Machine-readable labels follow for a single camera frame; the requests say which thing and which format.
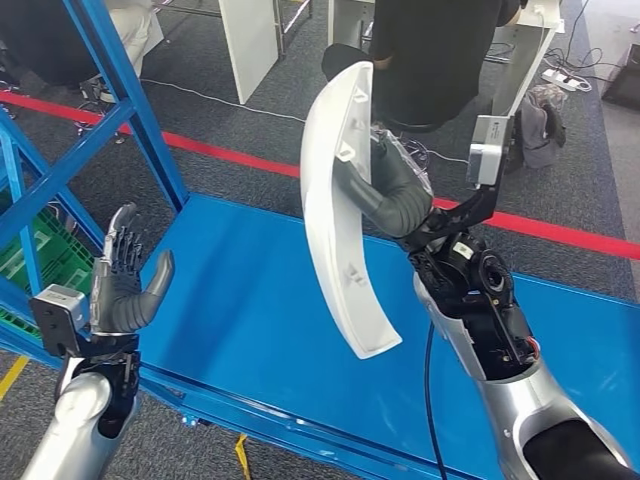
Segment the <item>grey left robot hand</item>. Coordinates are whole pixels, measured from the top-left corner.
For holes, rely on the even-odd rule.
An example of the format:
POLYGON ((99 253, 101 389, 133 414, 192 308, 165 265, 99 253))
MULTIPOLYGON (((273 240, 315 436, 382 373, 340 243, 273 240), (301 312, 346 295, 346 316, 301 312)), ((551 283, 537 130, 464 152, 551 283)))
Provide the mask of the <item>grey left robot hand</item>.
POLYGON ((137 207, 118 208, 110 220, 102 255, 94 262, 90 297, 91 331, 94 335, 131 335, 154 320, 175 271, 173 252, 158 255, 152 278, 140 281, 143 244, 137 207))

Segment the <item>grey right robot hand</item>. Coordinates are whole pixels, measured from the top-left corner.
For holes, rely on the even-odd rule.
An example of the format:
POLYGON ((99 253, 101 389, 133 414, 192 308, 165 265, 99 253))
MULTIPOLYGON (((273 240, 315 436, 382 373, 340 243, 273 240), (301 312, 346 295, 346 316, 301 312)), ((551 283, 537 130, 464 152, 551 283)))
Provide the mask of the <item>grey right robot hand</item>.
POLYGON ((354 205, 377 228, 402 237, 421 225, 431 211, 433 195, 416 164, 389 130, 370 134, 371 179, 351 161, 336 158, 333 178, 354 205))

